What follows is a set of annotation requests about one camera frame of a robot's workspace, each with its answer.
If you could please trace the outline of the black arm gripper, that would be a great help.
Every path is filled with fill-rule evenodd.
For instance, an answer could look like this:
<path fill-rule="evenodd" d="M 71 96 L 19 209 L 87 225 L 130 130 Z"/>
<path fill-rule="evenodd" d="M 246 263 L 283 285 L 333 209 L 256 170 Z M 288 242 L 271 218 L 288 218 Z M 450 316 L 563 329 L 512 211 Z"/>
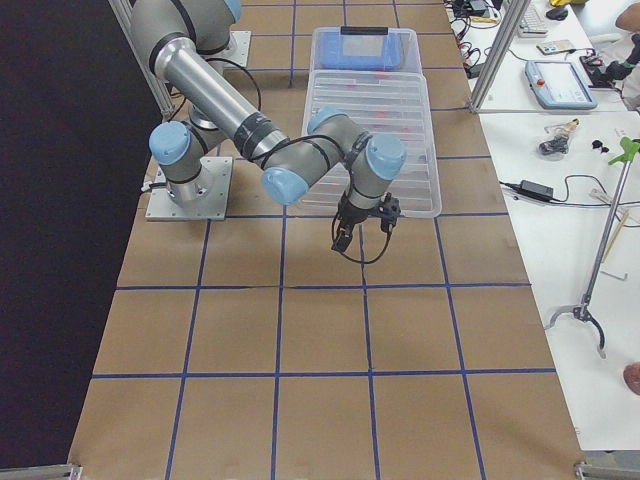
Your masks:
<path fill-rule="evenodd" d="M 338 219 L 334 219 L 331 224 L 331 249 L 335 252 L 345 252 L 353 240 L 354 229 L 358 223 L 364 222 L 375 213 L 376 207 L 357 207 L 343 195 L 338 203 Z"/>

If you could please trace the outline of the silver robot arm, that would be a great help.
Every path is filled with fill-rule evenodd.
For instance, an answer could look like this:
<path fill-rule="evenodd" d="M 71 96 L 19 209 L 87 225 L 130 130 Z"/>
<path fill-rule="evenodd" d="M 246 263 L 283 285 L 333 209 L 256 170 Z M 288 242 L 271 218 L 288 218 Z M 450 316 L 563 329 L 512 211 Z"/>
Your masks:
<path fill-rule="evenodd" d="M 201 157 L 229 139 L 262 170 L 264 189 L 281 205 L 297 202 L 336 164 L 345 167 L 349 183 L 331 225 L 334 251 L 344 253 L 355 226 L 370 217 L 391 235 L 401 209 L 387 188 L 406 160 L 404 145 L 332 108 L 317 112 L 305 136 L 290 139 L 205 59 L 229 45 L 240 17 L 238 1 L 138 1 L 132 8 L 135 52 L 191 103 L 186 121 L 167 121 L 149 138 L 168 190 L 181 200 L 183 188 L 201 187 Z"/>
<path fill-rule="evenodd" d="M 197 51 L 209 55 L 224 50 L 230 42 L 230 28 L 241 15 L 242 4 L 238 0 L 196 1 L 192 19 Z"/>

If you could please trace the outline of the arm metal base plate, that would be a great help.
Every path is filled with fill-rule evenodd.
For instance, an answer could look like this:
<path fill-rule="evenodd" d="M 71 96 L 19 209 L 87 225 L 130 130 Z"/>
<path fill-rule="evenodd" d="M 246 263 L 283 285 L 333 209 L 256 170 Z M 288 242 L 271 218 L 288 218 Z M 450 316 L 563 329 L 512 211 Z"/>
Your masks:
<path fill-rule="evenodd" d="M 225 57 L 236 64 L 247 67 L 251 45 L 251 31 L 231 31 L 230 41 L 224 51 Z"/>
<path fill-rule="evenodd" d="M 195 221 L 225 219 L 232 179 L 231 157 L 204 156 L 200 159 L 199 175 L 188 183 L 178 184 L 166 179 L 158 167 L 150 190 L 146 210 L 149 221 Z"/>

